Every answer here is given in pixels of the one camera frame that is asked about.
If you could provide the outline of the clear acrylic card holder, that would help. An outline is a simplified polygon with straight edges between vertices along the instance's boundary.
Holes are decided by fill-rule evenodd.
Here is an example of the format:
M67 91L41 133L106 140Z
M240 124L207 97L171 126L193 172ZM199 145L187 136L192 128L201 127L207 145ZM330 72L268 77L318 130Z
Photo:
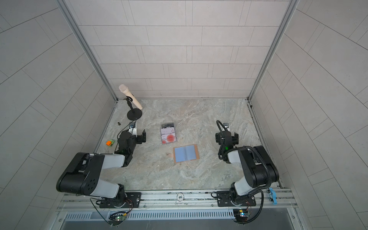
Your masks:
M174 123L165 123L161 124L161 141L162 144L176 142L176 132L175 132L175 125Z

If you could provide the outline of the pink leather card wallet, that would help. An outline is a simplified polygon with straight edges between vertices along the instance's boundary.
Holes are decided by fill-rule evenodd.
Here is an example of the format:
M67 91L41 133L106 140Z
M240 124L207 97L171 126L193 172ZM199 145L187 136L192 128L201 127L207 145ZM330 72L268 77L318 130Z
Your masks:
M166 156L173 159L174 164L199 160L199 152L196 144L182 147L175 147L172 153L166 153Z

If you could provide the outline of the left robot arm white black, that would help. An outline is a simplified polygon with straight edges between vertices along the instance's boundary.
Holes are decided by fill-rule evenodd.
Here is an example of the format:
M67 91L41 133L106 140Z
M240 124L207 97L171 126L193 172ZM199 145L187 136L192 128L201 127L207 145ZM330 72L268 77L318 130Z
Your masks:
M146 142L146 131L136 134L137 129L127 129L118 137L118 150L113 154L77 153L56 184L56 190L82 196L96 197L101 209L138 208L140 192L126 192L122 184L101 178L101 171L127 167L138 144Z

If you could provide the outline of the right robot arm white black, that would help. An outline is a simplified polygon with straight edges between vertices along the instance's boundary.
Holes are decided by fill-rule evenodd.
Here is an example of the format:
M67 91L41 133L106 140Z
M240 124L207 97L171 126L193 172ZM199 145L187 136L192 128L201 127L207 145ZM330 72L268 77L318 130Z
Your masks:
M263 189L271 187L279 181L279 172L263 146L235 147L239 143L239 135L229 131L215 134L220 145L219 159L228 163L239 163L243 177L232 183L229 191L216 193L220 207L256 206L255 195Z

